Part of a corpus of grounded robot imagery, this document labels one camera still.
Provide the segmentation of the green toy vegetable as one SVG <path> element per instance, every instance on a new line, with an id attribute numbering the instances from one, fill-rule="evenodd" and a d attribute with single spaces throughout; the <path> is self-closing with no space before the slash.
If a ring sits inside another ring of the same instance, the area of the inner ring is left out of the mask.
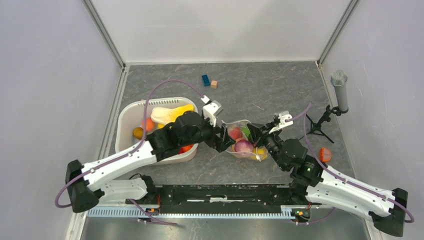
<path id="1" fill-rule="evenodd" d="M 246 137 L 246 138 L 250 138 L 251 137 L 251 132 L 249 130 L 248 127 L 241 127 L 240 128 L 242 134 Z"/>

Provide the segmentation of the yellow toy lemon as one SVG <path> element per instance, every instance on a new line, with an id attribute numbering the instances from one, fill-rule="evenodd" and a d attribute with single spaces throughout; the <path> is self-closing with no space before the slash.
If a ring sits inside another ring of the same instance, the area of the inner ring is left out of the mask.
<path id="1" fill-rule="evenodd" d="M 250 158 L 252 160 L 261 162 L 261 161 L 265 160 L 267 157 L 268 157 L 268 152 L 265 148 L 255 147 L 253 149 L 253 155 Z"/>

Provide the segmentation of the pink toy peach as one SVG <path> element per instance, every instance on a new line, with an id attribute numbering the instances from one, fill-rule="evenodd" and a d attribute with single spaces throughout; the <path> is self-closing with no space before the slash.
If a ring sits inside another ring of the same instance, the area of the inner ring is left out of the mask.
<path id="1" fill-rule="evenodd" d="M 229 131 L 229 136 L 234 139 L 240 139 L 243 137 L 243 132 L 240 127 L 234 127 L 232 130 Z"/>

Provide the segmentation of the clear polka dot zip bag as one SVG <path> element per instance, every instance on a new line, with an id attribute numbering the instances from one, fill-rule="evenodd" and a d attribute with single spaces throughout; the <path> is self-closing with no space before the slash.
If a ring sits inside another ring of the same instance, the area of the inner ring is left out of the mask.
<path id="1" fill-rule="evenodd" d="M 242 120 L 237 120 L 237 121 L 233 121 L 233 122 L 224 122 L 223 124 L 227 124 L 227 126 L 228 126 L 228 131 L 230 132 L 230 130 L 232 130 L 233 128 L 235 128 L 235 127 L 240 127 L 240 128 L 242 128 L 242 127 L 247 127 L 247 124 L 248 123 L 251 123 L 249 120 L 247 120 L 247 119 L 242 119 Z M 245 139 L 245 140 L 248 140 L 250 143 L 251 143 L 251 137 L 250 138 L 246 138 L 244 135 L 243 135 L 243 137 L 242 138 L 240 138 L 240 139 Z M 232 155 L 232 156 L 234 156 L 234 157 L 236 157 L 236 158 L 239 158 L 239 159 L 249 159 L 249 160 L 253 160 L 253 159 L 251 159 L 251 156 L 253 156 L 254 154 L 252 154 L 250 157 L 238 157 L 237 156 L 237 154 L 235 153 L 235 151 L 234 151 L 234 146 L 235 146 L 235 144 L 233 144 L 232 146 L 230 146 L 225 152 L 226 153 L 228 153 L 228 154 L 230 154 L 230 155 Z"/>

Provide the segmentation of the purple toy onion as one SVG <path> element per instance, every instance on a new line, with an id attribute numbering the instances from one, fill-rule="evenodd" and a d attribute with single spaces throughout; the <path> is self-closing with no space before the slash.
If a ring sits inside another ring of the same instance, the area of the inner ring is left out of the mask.
<path id="1" fill-rule="evenodd" d="M 234 152 L 240 158 L 247 158 L 253 154 L 254 147 L 246 139 L 238 139 L 234 145 Z"/>

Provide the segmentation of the yellow toy cabbage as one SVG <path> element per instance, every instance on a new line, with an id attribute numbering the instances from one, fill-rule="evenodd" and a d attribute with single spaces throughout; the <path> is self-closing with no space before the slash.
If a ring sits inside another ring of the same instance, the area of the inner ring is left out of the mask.
<path id="1" fill-rule="evenodd" d="M 176 108 L 154 107 L 150 118 L 158 124 L 167 125 L 176 121 L 177 117 L 182 116 L 185 112 L 193 112 L 194 105 L 186 104 Z"/>

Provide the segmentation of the white plastic basket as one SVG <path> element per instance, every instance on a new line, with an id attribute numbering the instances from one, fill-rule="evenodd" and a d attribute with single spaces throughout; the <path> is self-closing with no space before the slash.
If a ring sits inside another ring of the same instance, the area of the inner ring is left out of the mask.
<path id="1" fill-rule="evenodd" d="M 133 130 L 140 127 L 144 118 L 145 100 L 140 100 L 127 105 L 119 114 L 117 119 L 116 136 L 114 150 L 121 152 L 139 143 L 133 136 Z M 195 105 L 190 99 L 185 97 L 165 97 L 151 99 L 147 103 L 147 115 L 150 116 L 153 108 L 163 107 L 174 109 L 184 105 Z M 197 153 L 198 144 L 195 144 L 187 152 L 174 155 L 157 163 L 157 165 L 177 164 L 190 161 Z"/>

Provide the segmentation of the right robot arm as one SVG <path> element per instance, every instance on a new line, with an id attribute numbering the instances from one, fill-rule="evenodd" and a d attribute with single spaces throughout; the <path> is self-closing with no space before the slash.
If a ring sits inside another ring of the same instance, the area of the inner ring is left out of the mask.
<path id="1" fill-rule="evenodd" d="M 272 123 L 248 123 L 256 147 L 264 147 L 277 166 L 290 172 L 289 199 L 337 208 L 372 221 L 379 231 L 393 237 L 404 235 L 408 192 L 375 187 L 317 162 L 296 138 L 282 140 Z"/>

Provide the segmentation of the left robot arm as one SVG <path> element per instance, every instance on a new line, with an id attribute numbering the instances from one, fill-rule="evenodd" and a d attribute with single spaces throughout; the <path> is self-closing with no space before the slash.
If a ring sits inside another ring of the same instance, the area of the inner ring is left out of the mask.
<path id="1" fill-rule="evenodd" d="M 225 124 L 215 126 L 210 118 L 187 111 L 126 150 L 85 164 L 73 160 L 67 164 L 65 175 L 69 207 L 74 213 L 90 210 L 107 195 L 106 185 L 110 181 L 134 169 L 176 156 L 181 148 L 199 143 L 221 153 L 235 140 L 229 136 Z"/>

